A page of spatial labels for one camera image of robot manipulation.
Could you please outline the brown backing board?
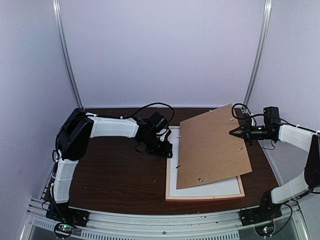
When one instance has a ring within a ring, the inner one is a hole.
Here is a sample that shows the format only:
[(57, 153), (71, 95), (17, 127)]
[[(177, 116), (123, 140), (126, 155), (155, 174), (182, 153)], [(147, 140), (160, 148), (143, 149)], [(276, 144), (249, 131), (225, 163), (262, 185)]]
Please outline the brown backing board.
[(196, 187), (252, 172), (243, 139), (229, 134), (239, 127), (228, 104), (179, 124), (178, 189)]

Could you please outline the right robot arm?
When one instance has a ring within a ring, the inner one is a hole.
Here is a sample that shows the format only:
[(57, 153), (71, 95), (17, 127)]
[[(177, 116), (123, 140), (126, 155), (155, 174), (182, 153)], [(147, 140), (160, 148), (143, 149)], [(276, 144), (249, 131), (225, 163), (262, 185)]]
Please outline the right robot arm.
[(252, 114), (242, 103), (231, 107), (231, 115), (244, 124), (230, 130), (229, 134), (253, 141), (270, 140), (292, 145), (308, 153), (303, 172), (286, 184), (263, 194), (256, 210), (259, 220), (268, 220), (279, 207), (292, 199), (313, 193), (320, 186), (320, 132), (289, 123), (280, 117), (279, 108), (265, 107), (263, 113)]

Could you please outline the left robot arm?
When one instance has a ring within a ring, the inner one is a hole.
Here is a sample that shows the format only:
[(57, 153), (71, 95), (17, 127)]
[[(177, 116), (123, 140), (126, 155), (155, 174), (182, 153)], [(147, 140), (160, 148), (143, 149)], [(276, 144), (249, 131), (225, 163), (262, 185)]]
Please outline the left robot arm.
[(55, 162), (50, 195), (55, 205), (52, 213), (61, 222), (72, 218), (69, 202), (70, 187), (79, 161), (85, 156), (90, 139), (98, 137), (125, 137), (145, 145), (148, 154), (171, 158), (173, 145), (169, 120), (159, 112), (149, 118), (132, 116), (107, 117), (74, 109), (59, 129), (52, 153)]

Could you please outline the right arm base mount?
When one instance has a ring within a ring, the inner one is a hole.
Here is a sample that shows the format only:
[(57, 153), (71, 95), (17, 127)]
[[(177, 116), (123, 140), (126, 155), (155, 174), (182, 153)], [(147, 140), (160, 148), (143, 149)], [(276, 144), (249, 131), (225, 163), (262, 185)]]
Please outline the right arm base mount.
[(262, 238), (271, 237), (276, 230), (274, 220), (282, 216), (281, 203), (273, 203), (271, 192), (265, 192), (259, 206), (239, 211), (242, 226), (254, 225), (255, 233)]

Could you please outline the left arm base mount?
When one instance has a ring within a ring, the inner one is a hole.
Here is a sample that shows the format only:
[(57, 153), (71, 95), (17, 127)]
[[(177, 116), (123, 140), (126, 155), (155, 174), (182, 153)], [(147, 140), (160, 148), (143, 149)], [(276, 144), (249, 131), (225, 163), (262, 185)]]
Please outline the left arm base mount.
[(86, 210), (69, 207), (69, 203), (56, 203), (52, 198), (49, 203), (45, 217), (57, 223), (53, 227), (53, 233), (58, 239), (69, 238), (77, 227), (86, 227), (90, 213)]

